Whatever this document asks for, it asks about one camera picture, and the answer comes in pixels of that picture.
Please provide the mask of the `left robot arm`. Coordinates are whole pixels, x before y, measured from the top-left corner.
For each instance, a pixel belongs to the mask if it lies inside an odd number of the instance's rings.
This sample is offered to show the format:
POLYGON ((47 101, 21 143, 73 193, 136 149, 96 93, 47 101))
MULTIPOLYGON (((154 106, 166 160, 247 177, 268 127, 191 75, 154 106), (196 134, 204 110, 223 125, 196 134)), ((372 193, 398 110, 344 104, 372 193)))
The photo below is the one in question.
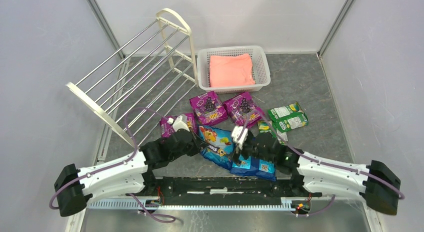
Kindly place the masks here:
POLYGON ((54 183, 55 193, 49 206, 68 217, 84 210, 91 202, 115 195, 139 193, 157 183, 153 170, 166 167, 181 156, 194 156, 207 147, 194 132, 180 129, 110 162, 77 168, 65 166, 54 183))

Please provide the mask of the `purple candy bag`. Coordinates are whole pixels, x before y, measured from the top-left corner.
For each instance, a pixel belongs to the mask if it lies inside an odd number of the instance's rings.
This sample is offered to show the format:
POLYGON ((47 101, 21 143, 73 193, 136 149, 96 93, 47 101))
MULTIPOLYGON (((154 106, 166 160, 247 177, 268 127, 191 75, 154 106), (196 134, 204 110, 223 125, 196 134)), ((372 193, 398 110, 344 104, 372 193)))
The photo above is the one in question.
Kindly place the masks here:
POLYGON ((254 126, 264 115, 249 92, 242 92, 224 101, 223 106, 235 125, 243 126, 247 121, 247 128, 254 126))
MULTIPOLYGON (((184 113, 184 115, 186 115, 187 117, 186 123, 189 129, 195 132, 196 134, 198 134, 198 125, 197 125, 194 113, 184 113)), ((168 120, 169 118, 172 118, 175 120, 177 117, 178 115, 171 115, 171 116, 166 116, 165 118, 160 119, 159 125, 160 125, 162 137, 169 137, 172 133, 175 132, 172 125, 168 123, 168 120)))
POLYGON ((215 91, 189 99, 194 115, 201 125, 213 126, 228 119, 228 114, 215 91))

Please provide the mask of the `purple candy bag right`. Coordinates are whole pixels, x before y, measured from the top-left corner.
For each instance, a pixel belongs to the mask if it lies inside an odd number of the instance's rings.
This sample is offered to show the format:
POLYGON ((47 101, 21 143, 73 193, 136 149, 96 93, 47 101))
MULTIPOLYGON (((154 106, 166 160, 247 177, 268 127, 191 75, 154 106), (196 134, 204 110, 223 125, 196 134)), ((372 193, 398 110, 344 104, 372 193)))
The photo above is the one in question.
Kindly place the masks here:
POLYGON ((235 125, 243 126, 247 121, 247 128, 254 126, 264 115, 249 92, 242 92, 224 101, 223 106, 235 125))

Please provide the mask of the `purple candy bag middle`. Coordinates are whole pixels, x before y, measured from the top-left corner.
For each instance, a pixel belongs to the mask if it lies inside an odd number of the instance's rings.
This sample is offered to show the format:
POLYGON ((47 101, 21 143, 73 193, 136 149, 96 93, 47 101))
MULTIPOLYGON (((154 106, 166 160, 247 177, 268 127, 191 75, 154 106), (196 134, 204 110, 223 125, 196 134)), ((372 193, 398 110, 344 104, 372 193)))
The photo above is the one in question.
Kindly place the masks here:
POLYGON ((228 114, 215 91, 189 99, 194 115, 201 125, 213 126, 228 119, 228 114))

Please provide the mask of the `blue candy bag with fruits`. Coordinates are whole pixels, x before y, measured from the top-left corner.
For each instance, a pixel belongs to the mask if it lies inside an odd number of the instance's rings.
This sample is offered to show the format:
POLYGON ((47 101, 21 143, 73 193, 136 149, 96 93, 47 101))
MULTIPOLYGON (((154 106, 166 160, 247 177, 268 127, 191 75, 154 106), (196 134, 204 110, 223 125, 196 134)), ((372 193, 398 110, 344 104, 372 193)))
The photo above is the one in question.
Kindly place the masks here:
POLYGON ((233 165, 231 154, 235 147, 232 132, 206 125, 200 125, 198 128, 199 137, 206 143, 200 154, 216 165, 230 170, 233 165))

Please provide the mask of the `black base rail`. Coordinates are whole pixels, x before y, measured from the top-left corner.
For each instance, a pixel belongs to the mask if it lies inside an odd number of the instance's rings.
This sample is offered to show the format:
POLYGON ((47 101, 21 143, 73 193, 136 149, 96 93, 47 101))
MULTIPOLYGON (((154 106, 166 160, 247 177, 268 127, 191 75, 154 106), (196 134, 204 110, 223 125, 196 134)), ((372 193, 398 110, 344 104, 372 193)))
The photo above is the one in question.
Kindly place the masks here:
POLYGON ((321 193, 310 193, 289 178, 162 177, 135 195, 163 198, 163 205, 278 205, 281 198, 320 197, 321 193))

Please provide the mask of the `pink folded cloth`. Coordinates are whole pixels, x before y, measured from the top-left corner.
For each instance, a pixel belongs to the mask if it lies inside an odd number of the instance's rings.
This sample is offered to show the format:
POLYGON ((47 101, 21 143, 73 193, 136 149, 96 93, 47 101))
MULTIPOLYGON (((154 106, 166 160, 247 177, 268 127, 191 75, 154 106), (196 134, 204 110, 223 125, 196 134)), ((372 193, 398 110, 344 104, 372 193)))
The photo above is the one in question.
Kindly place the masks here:
POLYGON ((213 88, 254 85, 250 55, 210 56, 209 82, 213 88))

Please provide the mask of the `purple candy bag left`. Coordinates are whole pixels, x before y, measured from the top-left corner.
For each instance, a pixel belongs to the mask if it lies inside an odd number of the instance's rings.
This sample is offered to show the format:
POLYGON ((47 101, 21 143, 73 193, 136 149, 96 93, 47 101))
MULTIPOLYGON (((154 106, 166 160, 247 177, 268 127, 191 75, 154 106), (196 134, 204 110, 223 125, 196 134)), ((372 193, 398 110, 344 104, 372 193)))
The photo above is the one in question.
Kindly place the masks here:
MULTIPOLYGON (((186 115, 187 117, 186 123, 189 129, 195 132, 196 134, 198 134, 198 125, 197 125, 194 113, 184 113, 184 115, 186 115)), ((169 137, 172 133, 175 132, 172 125, 168 123, 168 120, 169 118, 172 118, 175 120, 177 117, 178 115, 171 115, 171 116, 166 116, 165 118, 160 119, 159 125, 160 125, 162 137, 169 137)))

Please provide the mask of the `white plastic basket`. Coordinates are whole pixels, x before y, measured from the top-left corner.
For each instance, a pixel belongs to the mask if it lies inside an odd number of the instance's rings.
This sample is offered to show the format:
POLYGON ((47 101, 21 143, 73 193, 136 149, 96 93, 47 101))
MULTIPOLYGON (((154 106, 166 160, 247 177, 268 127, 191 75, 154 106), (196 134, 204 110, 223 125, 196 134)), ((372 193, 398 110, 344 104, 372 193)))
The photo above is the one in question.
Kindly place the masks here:
POLYGON ((271 82, 270 69, 266 55, 260 46, 233 46, 233 47, 217 47, 199 50, 196 58, 196 82, 198 86, 208 92, 216 93, 237 93, 237 92, 257 92, 262 87, 267 86, 271 82), (235 57, 248 54, 252 61, 252 78, 255 83, 253 85, 243 86, 227 86, 213 88, 210 85, 210 57, 225 56, 235 57))

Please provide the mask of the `blue candy bag back side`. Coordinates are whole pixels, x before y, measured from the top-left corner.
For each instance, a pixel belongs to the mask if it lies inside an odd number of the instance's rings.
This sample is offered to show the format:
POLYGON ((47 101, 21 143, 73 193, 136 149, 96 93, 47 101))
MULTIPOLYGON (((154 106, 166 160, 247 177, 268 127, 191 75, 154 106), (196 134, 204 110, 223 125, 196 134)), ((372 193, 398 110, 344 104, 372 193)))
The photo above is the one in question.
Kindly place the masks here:
POLYGON ((276 169, 273 163, 249 156, 239 157, 239 163, 233 162, 231 174, 238 176, 255 176, 260 179, 276 181, 276 169))

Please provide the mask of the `cream metal shelf rack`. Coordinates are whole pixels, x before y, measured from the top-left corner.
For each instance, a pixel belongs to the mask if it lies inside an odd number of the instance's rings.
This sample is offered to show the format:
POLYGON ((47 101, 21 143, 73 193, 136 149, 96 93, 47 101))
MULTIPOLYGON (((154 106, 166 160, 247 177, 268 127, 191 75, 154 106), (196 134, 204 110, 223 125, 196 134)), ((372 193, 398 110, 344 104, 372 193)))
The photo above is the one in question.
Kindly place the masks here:
POLYGON ((137 134, 150 119, 144 111, 131 115, 132 109, 142 105, 152 109, 161 98, 188 93, 199 85, 193 33, 179 13, 165 8, 114 55, 120 53, 124 57, 109 71, 103 61, 67 87, 108 129, 133 145, 129 129, 137 134), (124 53, 128 47, 133 50, 124 53))

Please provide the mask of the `green candy bag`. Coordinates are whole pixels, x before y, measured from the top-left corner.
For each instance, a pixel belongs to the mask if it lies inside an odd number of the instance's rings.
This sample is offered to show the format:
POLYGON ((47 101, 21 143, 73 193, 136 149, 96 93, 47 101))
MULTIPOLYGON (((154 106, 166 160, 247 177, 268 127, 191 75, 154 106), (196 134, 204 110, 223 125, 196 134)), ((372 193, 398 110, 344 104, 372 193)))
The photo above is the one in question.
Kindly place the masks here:
POLYGON ((275 123, 271 120, 259 120, 257 122, 259 133, 271 133, 280 144, 286 145, 288 142, 288 136, 286 132, 281 132, 277 129, 275 123))
POLYGON ((279 132, 288 132, 308 125, 309 119, 298 102, 268 109, 273 127, 279 132))

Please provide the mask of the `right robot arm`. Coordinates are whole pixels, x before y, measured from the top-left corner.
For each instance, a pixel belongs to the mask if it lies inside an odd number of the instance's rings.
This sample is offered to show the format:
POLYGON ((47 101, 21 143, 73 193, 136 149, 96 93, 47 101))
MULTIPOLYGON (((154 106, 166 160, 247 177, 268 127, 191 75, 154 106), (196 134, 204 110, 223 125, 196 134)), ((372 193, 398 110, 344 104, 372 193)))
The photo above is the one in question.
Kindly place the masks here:
POLYGON ((246 130, 232 140, 235 161, 251 157, 269 162, 291 176, 292 189, 355 199, 386 215, 397 215, 399 201, 404 199, 401 180, 381 161, 367 165, 322 158, 283 145, 271 133, 253 136, 246 130))

